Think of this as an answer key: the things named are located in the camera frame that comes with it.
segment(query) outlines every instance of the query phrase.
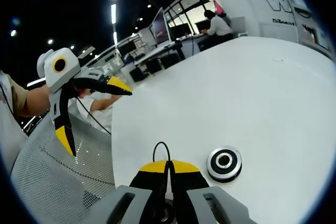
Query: gray mesh fabric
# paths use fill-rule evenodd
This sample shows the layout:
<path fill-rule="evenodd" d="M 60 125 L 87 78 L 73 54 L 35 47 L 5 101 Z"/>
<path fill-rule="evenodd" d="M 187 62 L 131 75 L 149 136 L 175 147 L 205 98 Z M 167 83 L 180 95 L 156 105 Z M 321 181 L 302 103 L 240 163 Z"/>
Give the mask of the gray mesh fabric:
<path fill-rule="evenodd" d="M 77 157 L 58 141 L 46 115 L 12 171 L 19 197 L 39 223 L 82 223 L 91 206 L 114 190 L 111 136 L 70 118 Z"/>

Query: printed logo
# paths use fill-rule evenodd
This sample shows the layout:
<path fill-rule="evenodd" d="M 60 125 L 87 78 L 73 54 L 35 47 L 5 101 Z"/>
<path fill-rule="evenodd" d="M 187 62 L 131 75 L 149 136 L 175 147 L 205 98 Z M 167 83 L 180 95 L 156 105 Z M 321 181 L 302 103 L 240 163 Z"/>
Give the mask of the printed logo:
<path fill-rule="evenodd" d="M 295 26 L 294 22 L 288 22 L 288 21 L 282 21 L 280 18 L 273 19 L 273 23 L 279 23 L 279 24 L 284 24 L 284 25 L 290 25 L 290 26 Z"/>
<path fill-rule="evenodd" d="M 275 12 L 280 12 L 281 10 L 284 10 L 286 13 L 293 12 L 288 0 L 266 0 L 266 1 L 272 8 L 272 10 Z"/>

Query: yellow circle marker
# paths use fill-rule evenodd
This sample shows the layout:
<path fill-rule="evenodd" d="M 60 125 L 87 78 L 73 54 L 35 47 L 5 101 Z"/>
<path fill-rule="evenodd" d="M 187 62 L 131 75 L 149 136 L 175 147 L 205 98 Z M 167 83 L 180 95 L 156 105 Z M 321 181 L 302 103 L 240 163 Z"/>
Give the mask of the yellow circle marker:
<path fill-rule="evenodd" d="M 61 73 L 65 69 L 66 65 L 67 60 L 61 56 L 54 61 L 54 65 L 52 68 L 54 69 L 54 72 Z"/>

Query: person sitting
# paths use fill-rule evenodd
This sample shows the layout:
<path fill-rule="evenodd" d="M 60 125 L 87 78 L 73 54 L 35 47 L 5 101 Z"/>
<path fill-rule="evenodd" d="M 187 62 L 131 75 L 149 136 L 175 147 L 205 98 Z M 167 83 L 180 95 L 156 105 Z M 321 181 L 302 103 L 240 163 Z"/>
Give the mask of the person sitting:
<path fill-rule="evenodd" d="M 202 34 L 209 35 L 208 38 L 202 41 L 201 51 L 234 39 L 231 28 L 222 18 L 211 10 L 206 10 L 204 16 L 211 21 L 211 24 L 209 30 L 204 29 L 201 31 Z"/>
<path fill-rule="evenodd" d="M 111 95 L 90 89 L 79 89 L 79 100 L 91 115 L 109 132 L 112 124 L 112 105 L 121 98 L 121 95 Z M 77 108 L 83 119 L 93 127 L 105 132 L 105 130 L 89 115 L 79 101 Z"/>

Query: white shirt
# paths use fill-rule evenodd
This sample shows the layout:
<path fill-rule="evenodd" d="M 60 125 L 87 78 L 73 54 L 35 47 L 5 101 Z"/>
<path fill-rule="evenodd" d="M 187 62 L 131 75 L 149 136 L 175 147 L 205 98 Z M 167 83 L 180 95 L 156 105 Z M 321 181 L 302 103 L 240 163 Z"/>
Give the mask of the white shirt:
<path fill-rule="evenodd" d="M 101 100 L 101 99 L 110 99 L 111 94 L 107 93 L 100 93 L 100 92 L 94 92 L 91 95 L 87 95 L 84 98 L 79 98 L 80 101 L 83 103 L 85 108 L 90 111 L 91 105 L 94 102 L 94 100 Z M 106 132 L 90 115 L 89 113 L 83 108 L 83 106 L 76 101 L 77 108 L 79 110 L 80 115 L 84 118 L 84 120 L 88 123 L 90 123 L 93 127 L 101 130 L 102 132 Z M 91 113 L 94 118 L 103 125 L 106 130 L 111 132 L 111 126 L 112 126 L 112 105 L 108 106 L 104 110 L 98 110 L 93 111 Z"/>
<path fill-rule="evenodd" d="M 210 29 L 208 30 L 209 35 L 217 34 L 218 36 L 223 36 L 232 33 L 231 28 L 228 24 L 217 15 L 211 19 Z"/>

